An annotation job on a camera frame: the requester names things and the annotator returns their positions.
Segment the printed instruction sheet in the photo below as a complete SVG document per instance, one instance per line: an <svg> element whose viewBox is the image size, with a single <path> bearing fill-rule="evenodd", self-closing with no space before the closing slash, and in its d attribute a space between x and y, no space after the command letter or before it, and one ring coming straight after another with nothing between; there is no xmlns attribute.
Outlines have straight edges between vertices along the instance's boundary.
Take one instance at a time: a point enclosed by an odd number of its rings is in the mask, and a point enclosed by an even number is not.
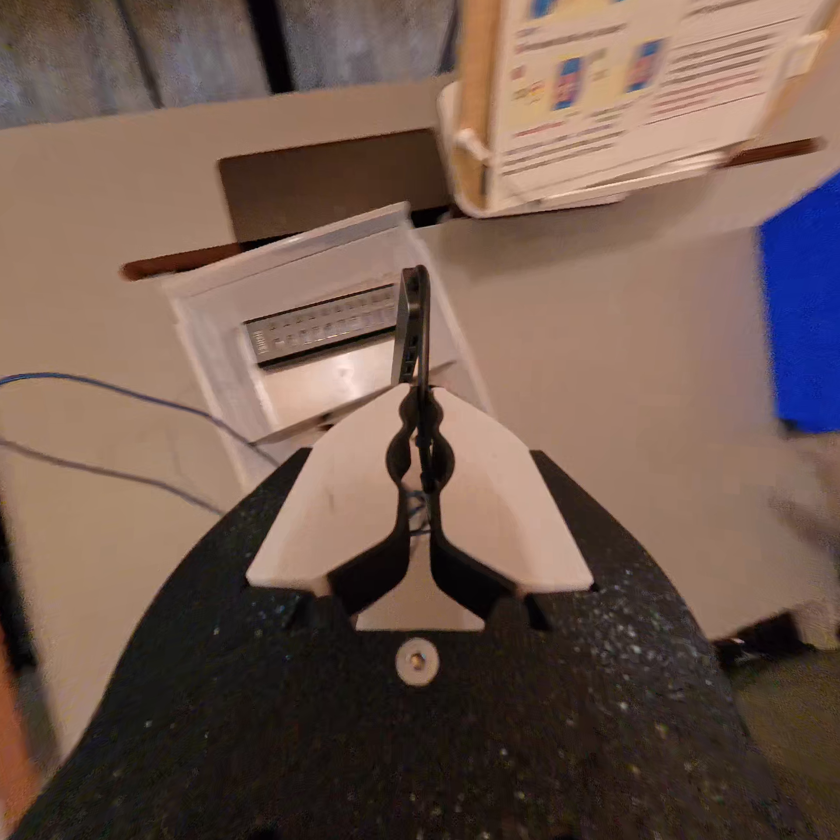
<svg viewBox="0 0 840 840"><path fill-rule="evenodd" d="M488 201L563 195L750 140L830 2L505 2Z"/></svg>

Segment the blue plastic bin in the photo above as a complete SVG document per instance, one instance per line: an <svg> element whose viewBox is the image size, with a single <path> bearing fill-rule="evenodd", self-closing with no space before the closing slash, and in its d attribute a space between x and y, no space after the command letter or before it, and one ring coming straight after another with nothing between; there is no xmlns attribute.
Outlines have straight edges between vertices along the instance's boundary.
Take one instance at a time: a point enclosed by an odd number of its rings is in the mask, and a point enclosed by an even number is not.
<svg viewBox="0 0 840 840"><path fill-rule="evenodd" d="M839 174L759 228L773 399L801 434L839 430Z"/></svg>

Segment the instruction sheet on stand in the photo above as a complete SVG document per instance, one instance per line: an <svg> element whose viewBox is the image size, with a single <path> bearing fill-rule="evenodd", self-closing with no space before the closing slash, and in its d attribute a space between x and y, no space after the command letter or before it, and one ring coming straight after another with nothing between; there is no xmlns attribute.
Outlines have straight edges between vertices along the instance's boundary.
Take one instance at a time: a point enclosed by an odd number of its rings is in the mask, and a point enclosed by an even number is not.
<svg viewBox="0 0 840 840"><path fill-rule="evenodd" d="M750 140L563 195L528 201L508 197L494 204L487 197L489 131L504 3L463 2L456 80L447 85L437 99L438 136L450 189L458 208L475 218L521 216L617 203L649 187L694 179L733 161L758 137L783 95L792 88L792 81L811 70L829 36L838 31L838 2L830 2L816 23L815 31L803 37L794 48L782 83Z"/></svg>

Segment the grey desk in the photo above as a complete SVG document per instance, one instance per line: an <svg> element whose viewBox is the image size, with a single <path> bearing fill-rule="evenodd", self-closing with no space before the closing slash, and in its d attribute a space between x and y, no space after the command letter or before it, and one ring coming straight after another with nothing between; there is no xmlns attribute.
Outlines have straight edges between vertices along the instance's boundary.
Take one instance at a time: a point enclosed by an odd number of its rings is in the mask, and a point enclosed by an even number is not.
<svg viewBox="0 0 840 840"><path fill-rule="evenodd" d="M132 259L221 245L228 156L430 128L443 79L2 131L2 374L202 396ZM644 544L711 638L834 598L830 560L775 517L808 472L777 433L753 229L838 170L824 56L769 143L816 153L613 206L420 232L499 419ZM154 488L2 453L3 513L63 759L152 596L213 517Z"/></svg>

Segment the slim grey usb hub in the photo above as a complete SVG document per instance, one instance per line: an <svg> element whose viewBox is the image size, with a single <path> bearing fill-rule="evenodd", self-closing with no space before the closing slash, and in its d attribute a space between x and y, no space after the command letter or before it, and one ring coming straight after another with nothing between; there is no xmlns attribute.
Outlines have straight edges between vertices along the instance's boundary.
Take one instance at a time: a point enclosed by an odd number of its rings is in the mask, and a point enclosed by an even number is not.
<svg viewBox="0 0 840 840"><path fill-rule="evenodd" d="M434 489L432 469L431 388L429 344L431 285L423 265L402 271L395 316L392 383L412 384L416 403L416 430L421 482L429 494Z"/></svg>

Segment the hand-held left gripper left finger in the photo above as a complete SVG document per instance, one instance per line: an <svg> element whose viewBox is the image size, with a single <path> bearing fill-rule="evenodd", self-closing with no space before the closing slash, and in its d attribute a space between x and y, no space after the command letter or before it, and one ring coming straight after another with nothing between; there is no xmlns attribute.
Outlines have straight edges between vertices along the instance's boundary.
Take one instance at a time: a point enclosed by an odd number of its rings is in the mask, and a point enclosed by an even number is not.
<svg viewBox="0 0 840 840"><path fill-rule="evenodd" d="M414 390L396 385L353 411L311 447L246 572L267 589L332 596L349 614L406 576Z"/></svg>

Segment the white tray with slotted rack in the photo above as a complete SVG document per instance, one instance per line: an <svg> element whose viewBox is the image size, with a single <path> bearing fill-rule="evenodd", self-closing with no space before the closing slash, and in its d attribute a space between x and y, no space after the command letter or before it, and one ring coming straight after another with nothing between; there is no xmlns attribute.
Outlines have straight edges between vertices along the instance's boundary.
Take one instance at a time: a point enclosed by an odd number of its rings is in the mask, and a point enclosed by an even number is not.
<svg viewBox="0 0 840 840"><path fill-rule="evenodd" d="M324 427L392 384L394 332L298 361L258 367L245 321L393 284L423 265L432 288L432 381L495 414L476 357L408 204L385 206L162 281L211 414L253 446L224 446L245 490Z"/></svg>

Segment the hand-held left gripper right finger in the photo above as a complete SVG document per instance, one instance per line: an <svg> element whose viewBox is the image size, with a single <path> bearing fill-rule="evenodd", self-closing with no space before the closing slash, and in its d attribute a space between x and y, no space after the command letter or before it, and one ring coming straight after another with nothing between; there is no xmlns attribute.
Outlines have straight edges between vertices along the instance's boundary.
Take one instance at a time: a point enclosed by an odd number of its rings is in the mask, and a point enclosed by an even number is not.
<svg viewBox="0 0 840 840"><path fill-rule="evenodd" d="M505 599L587 592L594 576L531 450L441 386L416 389L436 587L486 621Z"/></svg>

